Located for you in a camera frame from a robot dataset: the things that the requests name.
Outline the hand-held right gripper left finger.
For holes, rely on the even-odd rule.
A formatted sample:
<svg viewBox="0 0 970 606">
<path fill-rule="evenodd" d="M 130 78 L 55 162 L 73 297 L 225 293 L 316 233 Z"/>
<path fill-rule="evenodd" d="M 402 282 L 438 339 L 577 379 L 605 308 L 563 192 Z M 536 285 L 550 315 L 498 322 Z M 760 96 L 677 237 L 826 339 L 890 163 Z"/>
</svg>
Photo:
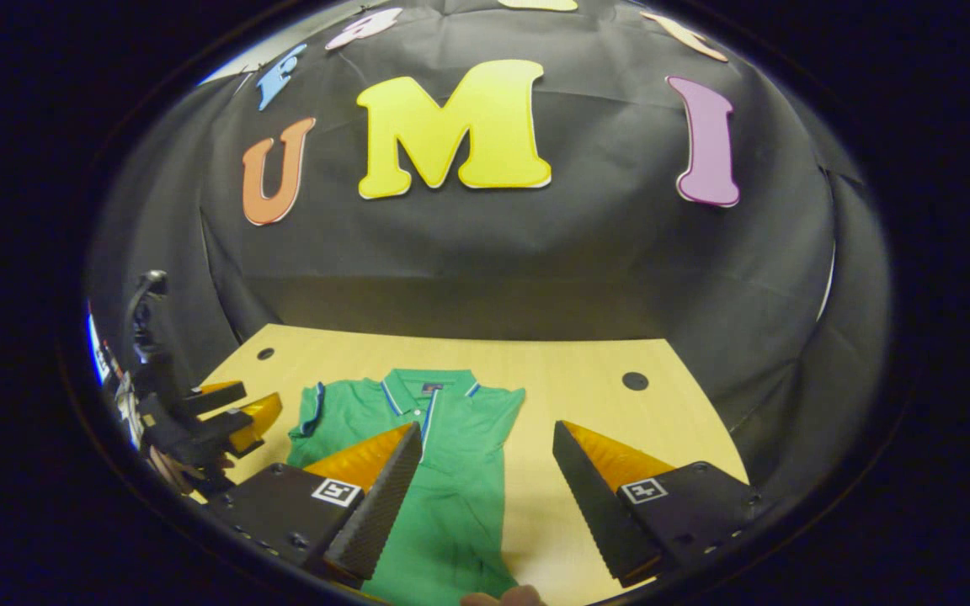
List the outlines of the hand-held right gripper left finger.
<svg viewBox="0 0 970 606">
<path fill-rule="evenodd" d="M 269 465 L 204 507 L 267 556 L 358 590 L 375 574 L 422 453 L 419 423 L 404 423 L 303 468 Z"/>
</svg>

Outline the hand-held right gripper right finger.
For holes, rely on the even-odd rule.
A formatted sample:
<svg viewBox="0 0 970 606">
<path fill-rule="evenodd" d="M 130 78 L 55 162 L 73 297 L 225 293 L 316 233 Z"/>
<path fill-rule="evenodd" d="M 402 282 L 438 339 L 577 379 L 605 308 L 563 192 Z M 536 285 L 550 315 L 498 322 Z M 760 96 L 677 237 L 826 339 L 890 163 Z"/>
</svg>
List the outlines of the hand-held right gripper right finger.
<svg viewBox="0 0 970 606">
<path fill-rule="evenodd" d="M 667 464 L 577 423 L 555 423 L 552 453 L 623 587 L 696 567 L 765 513 L 759 491 L 707 461 Z"/>
</svg>

